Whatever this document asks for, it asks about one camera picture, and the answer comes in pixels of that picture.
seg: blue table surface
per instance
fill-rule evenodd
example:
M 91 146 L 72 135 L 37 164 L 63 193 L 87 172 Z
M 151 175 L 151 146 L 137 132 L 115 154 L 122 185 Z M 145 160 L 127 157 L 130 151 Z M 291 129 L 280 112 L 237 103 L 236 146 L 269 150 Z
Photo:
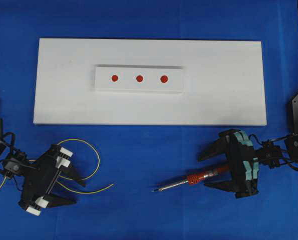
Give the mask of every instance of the blue table surface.
M 0 0 L 5 132 L 15 132 L 16 146 L 31 158 L 51 143 L 85 139 L 102 157 L 86 190 L 115 183 L 87 196 L 56 186 L 55 192 L 77 204 L 45 209 L 36 217 L 18 206 L 20 193 L 8 181 L 0 191 L 0 239 L 298 240 L 298 172 L 286 166 L 262 166 L 260 193 L 247 198 L 203 184 L 151 192 L 160 182 L 224 160 L 197 163 L 197 155 L 229 127 L 34 125 L 41 37 L 262 41 L 268 124 L 236 128 L 266 140 L 288 133 L 286 103 L 298 92 L 296 0 Z M 89 149 L 65 146 L 75 153 L 82 174 L 92 171 Z

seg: metal shaft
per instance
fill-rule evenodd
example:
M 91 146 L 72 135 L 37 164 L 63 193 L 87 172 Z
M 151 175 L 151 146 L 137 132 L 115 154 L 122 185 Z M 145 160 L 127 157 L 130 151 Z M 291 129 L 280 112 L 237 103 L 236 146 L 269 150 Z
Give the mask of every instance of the metal shaft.
M 184 180 L 181 180 L 181 181 L 176 181 L 176 182 L 171 183 L 169 185 L 166 185 L 166 186 L 163 186 L 163 187 L 158 188 L 157 191 L 162 192 L 162 191 L 164 191 L 166 189 L 170 189 L 170 188 L 179 186 L 181 184 L 186 184 L 186 183 L 188 183 L 188 180 L 187 179 L 184 179 Z

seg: white block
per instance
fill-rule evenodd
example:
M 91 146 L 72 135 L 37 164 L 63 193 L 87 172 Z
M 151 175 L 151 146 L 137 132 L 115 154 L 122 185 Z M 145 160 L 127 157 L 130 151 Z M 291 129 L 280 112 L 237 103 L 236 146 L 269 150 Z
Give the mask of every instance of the white block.
M 183 92 L 180 67 L 97 66 L 95 90 L 109 92 L 181 93 Z
M 69 165 L 70 165 L 70 161 L 69 160 L 67 160 L 67 159 L 65 159 L 65 158 L 63 158 L 63 157 L 58 157 L 57 158 L 57 163 L 56 163 L 56 165 L 55 165 L 55 167 L 57 168 L 57 169 L 59 169 L 61 166 L 64 166 L 64 167 L 68 167 Z
M 43 199 L 43 197 L 41 196 L 41 197 L 39 197 L 38 199 L 35 200 L 35 203 L 36 203 L 38 206 L 40 206 L 40 207 L 42 207 L 42 208 L 45 209 L 45 208 L 48 206 L 49 201 Z
M 35 209 L 35 208 L 32 207 L 32 206 L 29 206 L 29 207 L 27 208 L 26 211 L 27 211 L 28 213 L 31 213 L 31 214 L 35 215 L 35 216 L 39 216 L 40 213 L 41 213 L 41 211 Z
M 183 88 L 98 91 L 100 66 L 179 67 Z M 41 38 L 34 123 L 266 125 L 261 42 Z
M 62 147 L 62 148 L 60 149 L 60 152 L 63 153 L 63 154 L 65 154 L 66 156 L 69 156 L 69 157 L 72 157 L 72 155 L 73 155 L 73 153 L 72 153 L 71 151 L 67 150 L 67 149 L 64 148 L 64 147 Z

